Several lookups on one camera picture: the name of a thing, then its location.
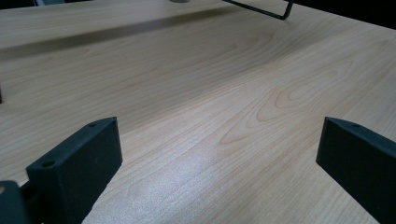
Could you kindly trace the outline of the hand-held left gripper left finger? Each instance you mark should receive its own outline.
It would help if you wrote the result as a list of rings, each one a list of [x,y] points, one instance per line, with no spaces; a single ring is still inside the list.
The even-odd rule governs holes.
[[[89,123],[27,168],[34,224],[81,224],[122,164],[117,119]]]

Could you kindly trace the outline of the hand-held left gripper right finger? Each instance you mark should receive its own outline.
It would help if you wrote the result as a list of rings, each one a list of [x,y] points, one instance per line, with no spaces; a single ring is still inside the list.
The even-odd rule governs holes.
[[[395,142],[327,117],[316,162],[380,224],[396,224]]]

